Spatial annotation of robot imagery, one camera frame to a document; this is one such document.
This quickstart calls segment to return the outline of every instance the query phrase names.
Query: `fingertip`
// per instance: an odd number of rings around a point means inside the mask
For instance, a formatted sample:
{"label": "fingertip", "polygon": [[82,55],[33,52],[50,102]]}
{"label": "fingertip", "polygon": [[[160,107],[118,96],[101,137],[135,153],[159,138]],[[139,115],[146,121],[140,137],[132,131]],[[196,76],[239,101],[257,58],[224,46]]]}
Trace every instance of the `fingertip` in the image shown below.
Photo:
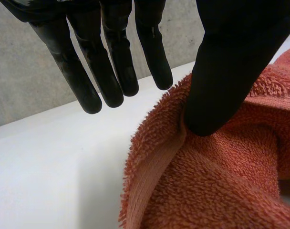
{"label": "fingertip", "polygon": [[105,98],[105,102],[108,107],[117,108],[124,102],[124,96],[122,93],[118,94],[116,97]]}

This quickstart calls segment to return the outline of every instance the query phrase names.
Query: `black robotic finger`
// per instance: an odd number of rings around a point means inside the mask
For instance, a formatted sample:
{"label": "black robotic finger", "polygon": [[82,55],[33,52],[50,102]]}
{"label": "black robotic finger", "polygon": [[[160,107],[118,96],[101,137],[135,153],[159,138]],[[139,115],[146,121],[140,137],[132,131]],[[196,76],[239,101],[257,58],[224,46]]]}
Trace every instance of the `black robotic finger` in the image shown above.
{"label": "black robotic finger", "polygon": [[93,11],[71,13],[67,18],[74,28],[79,46],[106,104],[109,107],[118,107],[123,103],[124,96],[101,40],[99,2],[97,5],[97,9]]}
{"label": "black robotic finger", "polygon": [[185,122],[207,136],[235,114],[290,34],[290,0],[197,0],[197,6],[206,33],[192,71]]}
{"label": "black robotic finger", "polygon": [[116,76],[126,96],[134,96],[139,90],[135,69],[127,39],[126,27],[132,8],[131,0],[102,0],[104,34],[112,58]]}
{"label": "black robotic finger", "polygon": [[48,47],[84,111],[99,112],[102,101],[74,50],[65,16],[53,21],[30,22],[30,25]]}
{"label": "black robotic finger", "polygon": [[159,31],[159,23],[166,0],[135,0],[135,23],[149,70],[157,87],[170,88],[173,76],[170,70]]}

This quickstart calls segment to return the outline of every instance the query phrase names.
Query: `towel fold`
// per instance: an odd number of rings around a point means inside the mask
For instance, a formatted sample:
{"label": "towel fold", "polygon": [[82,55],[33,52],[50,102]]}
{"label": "towel fold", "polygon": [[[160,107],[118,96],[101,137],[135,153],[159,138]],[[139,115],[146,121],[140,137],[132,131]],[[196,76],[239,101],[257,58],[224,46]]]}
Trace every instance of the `towel fold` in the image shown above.
{"label": "towel fold", "polygon": [[289,229],[278,180],[290,179],[290,50],[208,137],[183,122],[190,81],[191,75],[164,94],[132,138],[123,227]]}

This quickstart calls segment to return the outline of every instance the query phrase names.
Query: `wall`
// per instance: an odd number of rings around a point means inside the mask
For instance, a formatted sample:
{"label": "wall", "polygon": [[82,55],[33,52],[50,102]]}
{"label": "wall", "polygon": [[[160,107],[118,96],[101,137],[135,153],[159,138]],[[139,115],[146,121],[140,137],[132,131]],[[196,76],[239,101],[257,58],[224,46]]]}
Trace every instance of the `wall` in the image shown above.
{"label": "wall", "polygon": [[[167,0],[160,27],[171,68],[195,60],[204,34],[196,1]],[[92,80],[77,41],[71,35]],[[135,30],[134,12],[129,18],[127,36],[138,78],[149,76]],[[0,3],[0,125],[74,100],[46,46],[27,23],[18,21]]]}

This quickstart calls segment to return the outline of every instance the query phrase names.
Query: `concrete wall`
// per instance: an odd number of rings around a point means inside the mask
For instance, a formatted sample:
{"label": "concrete wall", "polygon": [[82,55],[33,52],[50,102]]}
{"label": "concrete wall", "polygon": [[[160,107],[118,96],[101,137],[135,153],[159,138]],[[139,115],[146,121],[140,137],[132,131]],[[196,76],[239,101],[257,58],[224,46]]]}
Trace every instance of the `concrete wall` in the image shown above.
{"label": "concrete wall", "polygon": [[[204,34],[196,1],[167,0],[160,27],[171,68],[195,60]],[[85,69],[92,76],[71,34]],[[130,16],[127,36],[138,78],[149,76],[135,30],[134,12]],[[0,125],[74,100],[46,46],[27,23],[18,21],[0,3]]]}

